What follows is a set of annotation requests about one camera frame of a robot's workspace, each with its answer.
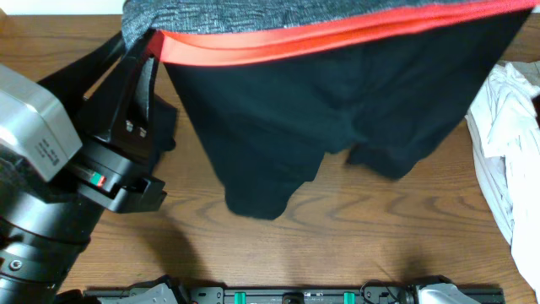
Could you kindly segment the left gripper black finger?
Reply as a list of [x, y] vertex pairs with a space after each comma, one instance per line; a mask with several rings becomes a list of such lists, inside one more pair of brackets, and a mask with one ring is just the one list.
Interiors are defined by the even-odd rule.
[[147, 33], [119, 62], [78, 112], [78, 128], [122, 152], [149, 152], [154, 131], [154, 81], [157, 60]]
[[122, 33], [103, 45], [38, 81], [62, 103], [68, 114], [75, 114], [84, 103], [84, 94], [124, 53]]

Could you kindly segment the black pants with red waistband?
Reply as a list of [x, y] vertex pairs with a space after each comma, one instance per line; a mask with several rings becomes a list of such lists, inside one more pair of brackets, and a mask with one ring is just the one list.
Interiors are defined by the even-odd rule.
[[399, 179], [465, 117], [533, 1], [147, 1], [158, 59], [235, 214], [278, 218], [327, 153]]

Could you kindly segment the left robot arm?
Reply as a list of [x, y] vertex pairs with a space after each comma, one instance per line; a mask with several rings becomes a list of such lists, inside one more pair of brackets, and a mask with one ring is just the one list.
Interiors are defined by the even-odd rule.
[[121, 35], [40, 81], [1, 69], [1, 300], [51, 303], [105, 210], [155, 211], [150, 31]]

